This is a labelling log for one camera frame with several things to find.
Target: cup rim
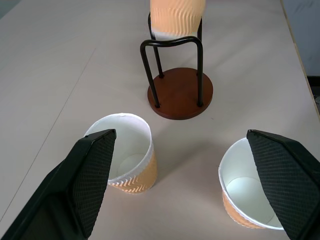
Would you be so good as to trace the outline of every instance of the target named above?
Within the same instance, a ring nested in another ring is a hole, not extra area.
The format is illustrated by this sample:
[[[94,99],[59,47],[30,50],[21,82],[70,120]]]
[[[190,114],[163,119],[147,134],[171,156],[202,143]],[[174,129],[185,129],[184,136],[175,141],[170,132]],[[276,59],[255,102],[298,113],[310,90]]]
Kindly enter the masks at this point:
[[[104,116],[104,117],[100,118],[99,120],[97,120],[94,124],[92,124],[92,125],[89,127],[89,129],[85,132],[84,137],[85,137],[86,135],[88,135],[88,132],[89,132],[90,130],[92,130],[92,129],[95,127],[95,125],[97,125],[99,122],[101,122],[102,120],[107,119],[107,118],[109,118],[109,117],[133,117],[133,118],[136,118],[136,119],[142,121],[142,122],[146,125],[146,127],[147,127],[147,129],[148,129],[148,131],[149,131],[150,142],[149,142],[149,148],[148,148],[148,150],[146,151],[146,153],[144,154],[143,159],[142,159],[134,168],[132,168],[130,171],[126,172],[126,173],[123,174],[123,175],[117,176],[117,177],[112,178],[112,179],[108,179],[108,183],[109,183],[109,182],[113,182],[113,181],[120,180],[120,179],[122,179],[122,178],[126,178],[126,177],[128,177],[130,174],[132,174],[136,169],[138,169],[138,168],[142,165],[142,163],[146,160],[147,156],[149,156],[149,153],[152,151],[152,148],[153,148],[152,134],[151,134],[151,129],[150,129],[149,124],[148,124],[142,117],[140,117],[140,116],[138,116],[138,115],[135,115],[135,114],[132,114],[132,113],[123,113],[123,112],[122,112],[122,113],[114,113],[114,114],[110,114],[110,115]]]
[[[251,223],[253,224],[256,224],[260,227],[264,227],[264,228],[267,228],[267,229],[275,229],[275,230],[284,230],[284,228],[281,226],[281,227],[277,227],[277,226],[271,226],[271,225],[267,225],[267,224],[264,224],[264,223],[261,223],[255,219],[253,219],[252,217],[248,216],[247,214],[245,214],[240,208],[238,208],[235,203],[232,201],[228,191],[227,191],[227,187],[225,185],[225,182],[223,180],[223,177],[222,177],[222,173],[221,173],[221,166],[223,164],[223,162],[226,160],[226,155],[236,146],[238,145],[240,142],[243,142],[243,141],[247,141],[248,142],[248,139],[246,137],[242,138],[242,139],[239,139],[238,141],[236,141],[234,144],[232,144],[228,150],[225,152],[225,154],[223,155],[223,158],[219,164],[219,168],[218,168],[218,175],[219,175],[219,181],[220,181],[220,185],[222,187],[222,190],[223,192],[225,193],[228,201],[230,202],[230,204],[232,205],[232,207],[245,219],[247,219],[248,221],[250,221]]]

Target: paper cup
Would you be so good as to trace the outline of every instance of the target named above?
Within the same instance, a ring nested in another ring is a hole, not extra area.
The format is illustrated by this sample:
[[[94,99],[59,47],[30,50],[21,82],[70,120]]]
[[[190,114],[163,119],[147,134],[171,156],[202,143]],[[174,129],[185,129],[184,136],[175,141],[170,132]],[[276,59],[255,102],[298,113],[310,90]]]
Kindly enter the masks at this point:
[[[116,131],[108,184],[131,194],[151,188],[157,178],[157,160],[146,121],[130,113],[112,114],[96,121],[85,136],[106,129]]]
[[[238,224],[254,229],[283,230],[263,191],[246,138],[234,143],[219,166],[225,210]]]
[[[198,31],[205,6],[206,0],[150,0],[152,30],[176,38],[190,36]]]

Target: cup bottom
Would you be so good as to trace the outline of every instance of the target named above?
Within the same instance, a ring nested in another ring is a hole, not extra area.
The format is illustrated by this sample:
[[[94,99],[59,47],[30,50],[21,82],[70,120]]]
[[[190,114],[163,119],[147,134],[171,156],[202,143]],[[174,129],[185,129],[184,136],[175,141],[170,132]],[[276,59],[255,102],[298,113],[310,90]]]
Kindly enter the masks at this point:
[[[241,216],[237,210],[232,206],[232,204],[229,202],[226,194],[224,191],[222,191],[222,200],[223,200],[223,205],[228,213],[228,215],[237,223],[240,224],[246,228],[251,228],[251,229],[263,229],[264,227],[261,227],[259,225],[256,225],[249,220],[245,219],[243,216]]]
[[[259,223],[267,224],[274,217],[275,212],[258,180],[238,177],[227,185],[226,190],[233,203]]]
[[[154,185],[156,179],[157,160],[155,157],[155,153],[153,152],[150,162],[140,174],[124,177],[119,180],[112,180],[108,184],[126,193],[139,194],[151,188]]]
[[[142,159],[144,159],[144,157],[144,154],[134,154],[128,156],[117,169],[117,176],[122,176],[130,170],[134,169],[142,161]]]

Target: white table surface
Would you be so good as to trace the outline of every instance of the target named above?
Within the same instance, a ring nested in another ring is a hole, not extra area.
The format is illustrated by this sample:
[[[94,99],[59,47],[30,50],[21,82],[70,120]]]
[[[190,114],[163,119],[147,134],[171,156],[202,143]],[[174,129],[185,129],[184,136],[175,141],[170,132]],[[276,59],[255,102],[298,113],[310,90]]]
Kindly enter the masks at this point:
[[[158,180],[139,195],[108,187],[91,240],[288,239],[235,223],[218,179],[248,129],[295,139],[320,159],[320,121],[281,3],[207,0],[203,72],[214,94],[183,121],[147,101],[148,13],[148,0],[22,0],[0,20],[0,236],[92,123],[127,112],[151,127]],[[196,68],[196,54],[193,43],[162,48],[162,67]]]

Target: black metal wire frame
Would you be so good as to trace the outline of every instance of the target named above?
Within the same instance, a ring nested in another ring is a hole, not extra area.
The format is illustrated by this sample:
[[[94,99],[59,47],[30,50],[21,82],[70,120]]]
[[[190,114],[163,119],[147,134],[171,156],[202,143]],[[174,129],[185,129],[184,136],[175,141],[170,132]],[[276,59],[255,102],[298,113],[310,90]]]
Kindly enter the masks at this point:
[[[203,64],[203,58],[204,58],[203,46],[202,46],[201,40],[198,37],[185,36],[185,37],[181,37],[181,38],[174,39],[174,40],[168,40],[168,41],[158,41],[158,40],[154,40],[154,39],[151,39],[151,40],[149,39],[149,40],[143,41],[141,43],[141,45],[140,45],[140,53],[141,53],[144,69],[145,69],[146,76],[147,76],[149,84],[150,84],[150,88],[151,88],[151,92],[152,92],[152,96],[153,96],[156,108],[160,108],[160,103],[159,103],[159,99],[158,99],[155,83],[154,83],[154,80],[152,78],[149,62],[148,62],[148,57],[147,57],[147,53],[146,53],[146,47],[150,46],[150,47],[153,47],[153,49],[155,49],[155,48],[167,48],[167,47],[179,46],[179,45],[186,44],[186,43],[195,43],[196,46],[197,46],[197,73],[198,73],[197,74],[197,78],[198,78],[198,101],[197,101],[197,105],[198,105],[198,107],[201,107],[203,105],[203,91],[204,91],[203,90],[203,88],[204,88],[204,84],[203,84],[203,68],[204,68],[204,64]]]
[[[152,31],[151,31],[151,13],[149,12],[149,16],[148,16],[148,27],[149,27],[149,32],[150,32],[150,37],[152,40],[156,40],[155,35],[153,35]],[[202,41],[202,18],[198,27],[198,31],[197,31],[197,37],[198,39],[200,39],[200,41]],[[162,66],[161,66],[161,62],[160,62],[160,57],[159,57],[159,51],[158,48],[156,46],[153,47],[153,51],[154,51],[154,55],[155,55],[155,61],[156,61],[156,65],[158,67],[158,72],[159,72],[159,78],[163,79],[164,78],[164,73],[162,71]]]

